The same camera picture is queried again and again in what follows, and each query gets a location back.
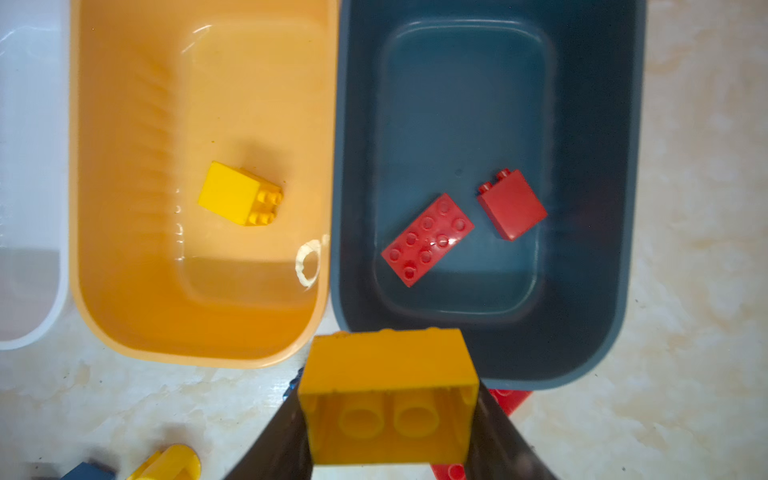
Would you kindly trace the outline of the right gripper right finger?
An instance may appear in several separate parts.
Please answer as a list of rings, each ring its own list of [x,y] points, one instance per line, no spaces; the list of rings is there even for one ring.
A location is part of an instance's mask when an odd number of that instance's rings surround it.
[[[479,384],[469,450],[463,466],[467,479],[557,479],[483,383]]]

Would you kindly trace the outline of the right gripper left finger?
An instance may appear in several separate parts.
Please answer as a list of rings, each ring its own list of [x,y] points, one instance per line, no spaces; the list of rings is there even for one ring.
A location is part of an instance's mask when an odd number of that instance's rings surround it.
[[[298,393],[291,392],[225,479],[310,479],[313,467]]]

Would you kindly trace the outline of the yellow lego brick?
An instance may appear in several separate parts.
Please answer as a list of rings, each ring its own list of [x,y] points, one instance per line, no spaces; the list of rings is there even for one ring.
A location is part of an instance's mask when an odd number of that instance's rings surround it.
[[[198,197],[199,206],[240,226],[270,225],[282,201],[278,185],[220,162],[209,167]]]
[[[317,336],[298,387],[312,459],[462,463],[479,386],[458,329]]]

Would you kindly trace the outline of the small red lego brick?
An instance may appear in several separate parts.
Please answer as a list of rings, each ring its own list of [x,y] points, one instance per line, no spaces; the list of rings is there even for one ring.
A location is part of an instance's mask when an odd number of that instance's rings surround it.
[[[495,182],[478,187],[477,200],[507,241],[515,241],[547,217],[543,204],[519,170],[499,171]]]

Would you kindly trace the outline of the dark teal plastic container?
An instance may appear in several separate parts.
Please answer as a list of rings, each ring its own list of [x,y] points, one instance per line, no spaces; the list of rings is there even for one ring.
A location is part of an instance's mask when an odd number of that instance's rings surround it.
[[[491,388],[592,370],[628,300],[642,1],[345,1],[331,298],[346,331],[458,328]],[[504,240],[478,187],[519,170],[547,217]],[[382,251],[448,194],[474,224],[412,287]]]

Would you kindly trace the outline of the white plastic container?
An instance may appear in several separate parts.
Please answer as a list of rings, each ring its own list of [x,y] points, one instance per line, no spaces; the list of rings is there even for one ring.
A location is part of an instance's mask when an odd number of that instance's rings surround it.
[[[26,347],[69,295],[67,1],[1,4],[1,348]]]

